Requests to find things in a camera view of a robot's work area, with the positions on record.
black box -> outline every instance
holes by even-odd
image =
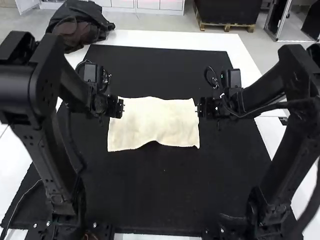
[[[204,23],[255,24],[262,0],[194,0]]]

black jacket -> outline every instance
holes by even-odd
[[[105,40],[115,24],[102,15],[102,7],[93,1],[67,0],[50,19],[46,33],[61,35],[65,53],[71,53]]]

cabinet drawer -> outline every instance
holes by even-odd
[[[160,0],[160,9],[182,11],[183,3],[183,0]]]
[[[113,8],[135,8],[134,0],[111,0],[111,6]]]
[[[137,0],[139,9],[160,9],[160,0]]]

white cloth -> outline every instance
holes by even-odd
[[[193,99],[124,98],[121,119],[110,118],[108,151],[137,149],[157,141],[162,145],[200,148],[199,118]]]

wooden pallet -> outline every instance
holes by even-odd
[[[255,24],[237,24],[237,23],[213,23],[213,22],[203,22],[201,20],[199,11],[197,9],[196,4],[193,4],[193,9],[195,12],[196,19],[199,24],[200,31],[205,31],[207,26],[223,26],[225,32],[230,31],[230,27],[242,27],[246,28],[248,33],[253,33],[255,31]]]

